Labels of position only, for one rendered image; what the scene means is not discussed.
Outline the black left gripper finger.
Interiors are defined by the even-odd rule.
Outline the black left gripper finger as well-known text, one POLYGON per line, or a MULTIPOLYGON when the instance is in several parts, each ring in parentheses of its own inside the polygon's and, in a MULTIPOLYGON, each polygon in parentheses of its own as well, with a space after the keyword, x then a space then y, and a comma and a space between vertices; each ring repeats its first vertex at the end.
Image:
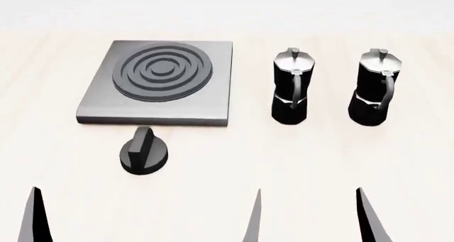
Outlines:
POLYGON ((53 242, 42 192, 37 187, 29 194, 17 242, 53 242))

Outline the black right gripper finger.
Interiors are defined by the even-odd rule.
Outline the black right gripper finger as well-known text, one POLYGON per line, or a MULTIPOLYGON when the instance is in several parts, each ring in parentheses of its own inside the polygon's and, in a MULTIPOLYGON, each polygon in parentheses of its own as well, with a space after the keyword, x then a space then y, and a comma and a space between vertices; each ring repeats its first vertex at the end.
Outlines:
POLYGON ((361 187, 356 189, 355 196, 362 242, 393 242, 361 187))
POLYGON ((261 189, 258 190, 242 242, 258 242, 262 211, 261 189))

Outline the dark grey stove knob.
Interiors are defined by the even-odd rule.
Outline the dark grey stove knob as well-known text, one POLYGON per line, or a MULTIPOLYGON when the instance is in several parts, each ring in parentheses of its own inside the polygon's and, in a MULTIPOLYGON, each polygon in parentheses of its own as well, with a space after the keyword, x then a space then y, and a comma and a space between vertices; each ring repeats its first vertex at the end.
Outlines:
POLYGON ((151 127, 139 126, 119 154, 122 168, 133 175, 149 175, 164 167, 168 160, 166 143, 151 127))

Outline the grey flat stove plate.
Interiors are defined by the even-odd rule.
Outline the grey flat stove plate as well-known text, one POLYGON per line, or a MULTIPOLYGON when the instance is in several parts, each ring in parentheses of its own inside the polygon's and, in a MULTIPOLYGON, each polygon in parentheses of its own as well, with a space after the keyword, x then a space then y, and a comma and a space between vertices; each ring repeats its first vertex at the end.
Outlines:
POLYGON ((226 126, 231 41, 116 40, 83 96, 77 121, 226 126))

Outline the black moka pot silver lid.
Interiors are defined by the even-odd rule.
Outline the black moka pot silver lid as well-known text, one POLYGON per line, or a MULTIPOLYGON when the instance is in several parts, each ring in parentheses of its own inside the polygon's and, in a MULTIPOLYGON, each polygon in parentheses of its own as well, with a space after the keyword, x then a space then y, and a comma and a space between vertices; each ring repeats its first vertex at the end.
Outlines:
POLYGON ((378 126, 386 120, 401 68, 401 60, 388 50, 372 48, 362 54, 356 88, 348 106, 354 122, 378 126))
POLYGON ((307 118, 307 92, 315 60, 298 48, 288 48, 277 54, 273 65, 272 118, 281 124, 299 124, 307 118))

